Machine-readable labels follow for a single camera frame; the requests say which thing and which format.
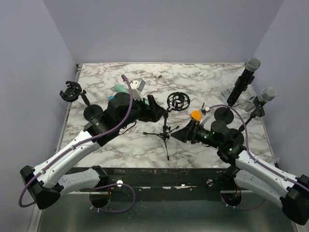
metal floor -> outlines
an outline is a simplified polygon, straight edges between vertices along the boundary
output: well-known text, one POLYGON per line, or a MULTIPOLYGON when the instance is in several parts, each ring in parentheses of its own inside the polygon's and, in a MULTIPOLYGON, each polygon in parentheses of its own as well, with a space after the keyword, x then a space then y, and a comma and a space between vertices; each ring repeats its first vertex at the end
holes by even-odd
MULTIPOLYGON (((272 203, 253 211, 227 208, 222 202, 137 202, 122 214, 90 210, 88 194, 68 194, 43 210, 39 232, 296 232, 295 224, 272 203)), ((263 199, 247 193, 242 207, 263 199)), ((129 203, 110 203, 120 209, 129 203)))

blue object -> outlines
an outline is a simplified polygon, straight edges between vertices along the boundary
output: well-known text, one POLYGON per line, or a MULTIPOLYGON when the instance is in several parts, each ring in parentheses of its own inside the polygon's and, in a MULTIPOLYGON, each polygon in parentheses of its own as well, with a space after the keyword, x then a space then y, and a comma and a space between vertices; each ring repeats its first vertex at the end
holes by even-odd
POLYGON ((114 98, 114 96, 109 96, 108 97, 108 101, 110 101, 111 99, 113 99, 114 98))

microphone grille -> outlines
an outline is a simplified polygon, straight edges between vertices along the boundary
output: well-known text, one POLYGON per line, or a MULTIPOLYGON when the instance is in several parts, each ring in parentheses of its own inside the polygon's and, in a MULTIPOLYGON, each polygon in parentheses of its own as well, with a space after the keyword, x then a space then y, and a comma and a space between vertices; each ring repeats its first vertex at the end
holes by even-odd
POLYGON ((254 72, 261 66, 261 61, 258 58, 250 58, 248 62, 246 63, 246 69, 254 72))
POLYGON ((277 95, 277 91, 272 88, 272 87, 269 87, 269 88, 266 88, 266 89, 263 89, 262 92, 261 92, 261 97, 265 100, 265 101, 271 101, 275 98, 275 96, 277 95))

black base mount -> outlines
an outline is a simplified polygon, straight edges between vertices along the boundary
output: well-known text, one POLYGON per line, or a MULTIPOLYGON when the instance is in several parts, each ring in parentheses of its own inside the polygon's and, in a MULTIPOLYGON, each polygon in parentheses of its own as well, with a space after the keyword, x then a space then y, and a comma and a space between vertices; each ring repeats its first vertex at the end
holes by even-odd
POLYGON ((90 105, 87 106, 84 110, 84 118, 90 122, 95 117, 101 115, 103 113, 103 109, 99 105, 90 105))
POLYGON ((214 118, 226 124, 230 124, 234 119, 234 114, 229 108, 220 107, 214 112, 214 118))

white arm casing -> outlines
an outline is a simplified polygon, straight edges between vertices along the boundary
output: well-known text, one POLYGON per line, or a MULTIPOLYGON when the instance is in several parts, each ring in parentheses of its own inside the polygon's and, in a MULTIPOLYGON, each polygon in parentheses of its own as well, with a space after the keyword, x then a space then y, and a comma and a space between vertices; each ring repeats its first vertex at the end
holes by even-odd
MULTIPOLYGON (((47 164, 53 161, 56 157, 62 154, 65 150, 70 148, 72 145, 87 139, 91 138, 91 135, 87 131, 81 131, 75 139, 73 139, 68 145, 66 145, 63 149, 57 152, 54 156, 49 158, 47 161, 37 165, 34 167, 34 175, 42 170, 47 164)), ((52 188, 56 185, 58 180, 75 164, 77 164, 81 159, 89 155, 90 153, 98 150, 100 145, 98 143, 94 143, 89 141, 75 148, 74 150, 69 151, 66 155, 60 158, 56 163, 54 163, 49 169, 46 170, 45 173, 41 174, 37 180, 43 181, 43 187, 52 188)))
MULTIPOLYGON (((289 174, 287 172, 284 172, 269 163, 259 159, 259 162, 263 163, 267 167, 271 168, 272 170, 275 170, 276 172, 284 175, 285 177, 288 177, 290 179, 293 179, 296 181, 296 176, 293 174, 289 174)), ((279 177, 272 173, 271 171, 267 170, 266 168, 259 165, 257 162, 254 162, 247 151, 242 151, 239 154, 239 158, 236 159, 236 167, 245 170, 249 172, 250 174, 254 175, 264 183, 266 183, 269 186, 269 189, 274 189, 278 196, 285 197, 288 193, 287 188, 292 187, 294 184, 284 180, 284 178, 279 177)))
POLYGON ((80 189, 93 188, 99 181, 98 173, 92 168, 89 168, 84 172, 63 175, 58 183, 63 186, 60 193, 64 195, 69 192, 79 191, 80 189))
POLYGON ((280 195, 271 186, 261 181, 256 176, 248 173, 247 171, 240 170, 234 178, 236 185, 240 188, 251 190, 252 192, 268 199, 279 208, 282 208, 280 195))

